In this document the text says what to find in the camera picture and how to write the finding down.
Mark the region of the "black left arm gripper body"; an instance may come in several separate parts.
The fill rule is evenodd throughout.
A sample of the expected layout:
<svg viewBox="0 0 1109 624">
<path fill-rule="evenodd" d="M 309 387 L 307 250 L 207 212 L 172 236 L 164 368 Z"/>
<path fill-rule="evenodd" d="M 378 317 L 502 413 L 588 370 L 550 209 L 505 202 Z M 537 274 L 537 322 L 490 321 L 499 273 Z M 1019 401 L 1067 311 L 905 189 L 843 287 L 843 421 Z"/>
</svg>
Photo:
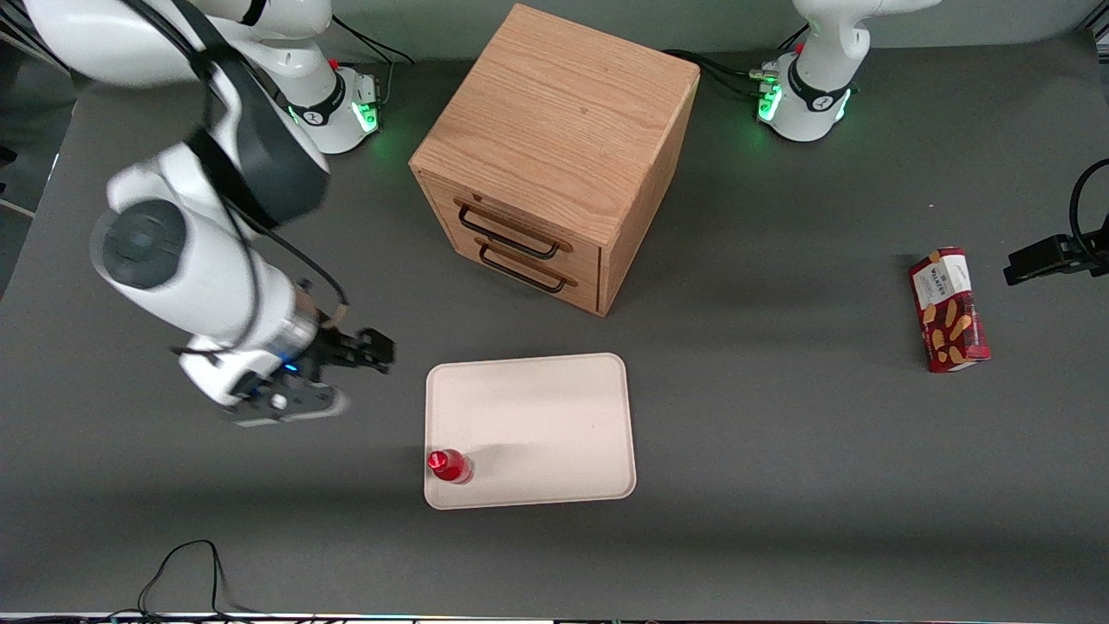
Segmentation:
<svg viewBox="0 0 1109 624">
<path fill-rule="evenodd" d="M 1108 228 L 1086 232 L 1076 228 L 1074 245 L 1090 276 L 1108 276 Z"/>
</svg>

